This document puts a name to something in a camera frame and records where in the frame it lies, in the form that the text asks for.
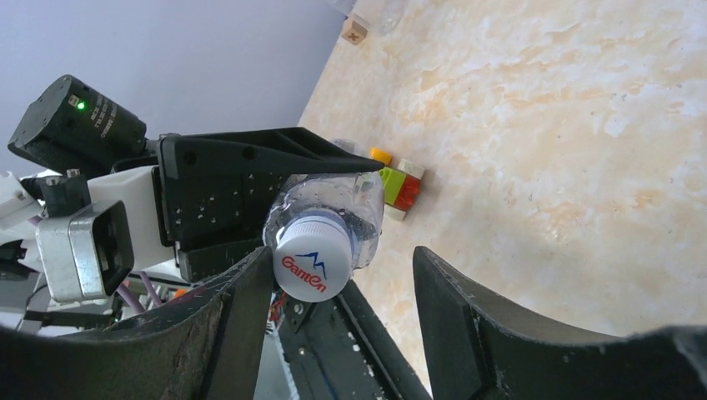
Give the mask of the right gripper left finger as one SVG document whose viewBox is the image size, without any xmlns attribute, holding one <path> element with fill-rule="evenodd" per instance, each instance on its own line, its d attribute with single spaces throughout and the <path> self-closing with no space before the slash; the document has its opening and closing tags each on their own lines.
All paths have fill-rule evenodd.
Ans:
<svg viewBox="0 0 707 400">
<path fill-rule="evenodd" d="M 103 330 L 3 328 L 4 399 L 250 399 L 273 290 L 261 247 L 187 294 Z"/>
</svg>

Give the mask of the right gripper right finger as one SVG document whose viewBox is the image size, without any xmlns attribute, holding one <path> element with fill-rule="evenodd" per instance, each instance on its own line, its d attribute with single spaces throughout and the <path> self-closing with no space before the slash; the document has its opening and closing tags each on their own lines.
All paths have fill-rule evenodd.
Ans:
<svg viewBox="0 0 707 400">
<path fill-rule="evenodd" d="M 413 255 L 436 399 L 703 399 L 706 329 L 613 337 L 540 315 L 426 247 Z"/>
</svg>

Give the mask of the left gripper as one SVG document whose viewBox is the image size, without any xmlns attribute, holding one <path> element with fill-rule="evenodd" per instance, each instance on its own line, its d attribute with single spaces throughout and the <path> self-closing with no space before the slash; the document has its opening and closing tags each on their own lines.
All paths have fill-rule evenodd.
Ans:
<svg viewBox="0 0 707 400">
<path fill-rule="evenodd" d="M 88 188 L 95 201 L 123 202 L 136 270 L 186 283 L 209 280 L 263 245 L 264 220 L 288 175 L 384 167 L 304 127 L 169 134 L 158 140 L 158 165 Z"/>
</svg>

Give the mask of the clear plastic bottle white cap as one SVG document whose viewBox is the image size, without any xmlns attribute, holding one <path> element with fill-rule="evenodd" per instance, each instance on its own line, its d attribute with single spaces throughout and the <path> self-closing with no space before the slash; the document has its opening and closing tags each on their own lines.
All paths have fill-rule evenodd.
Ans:
<svg viewBox="0 0 707 400">
<path fill-rule="evenodd" d="M 301 174 L 289 177 L 263 226 L 263 243 L 276 248 L 300 217 L 324 217 L 342 228 L 352 248 L 351 265 L 366 268 L 379 245 L 384 217 L 384 185 L 378 172 Z"/>
</svg>

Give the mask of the white Ganten bottle cap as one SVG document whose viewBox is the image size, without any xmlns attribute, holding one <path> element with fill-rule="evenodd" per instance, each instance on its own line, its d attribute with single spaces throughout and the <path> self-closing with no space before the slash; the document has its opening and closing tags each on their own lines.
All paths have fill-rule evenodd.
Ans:
<svg viewBox="0 0 707 400">
<path fill-rule="evenodd" d="M 353 250 L 341 218 L 325 212 L 297 217 L 285 227 L 274 249 L 275 280 L 291 298 L 327 301 L 351 278 Z"/>
</svg>

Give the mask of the clear plastic bottle blue label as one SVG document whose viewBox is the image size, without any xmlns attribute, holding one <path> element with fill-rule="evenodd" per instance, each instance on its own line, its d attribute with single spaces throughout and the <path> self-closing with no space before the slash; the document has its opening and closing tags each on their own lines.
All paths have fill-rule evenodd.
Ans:
<svg viewBox="0 0 707 400">
<path fill-rule="evenodd" d="M 409 5 L 407 0 L 327 0 L 326 3 L 382 35 L 391 33 L 399 25 Z"/>
</svg>

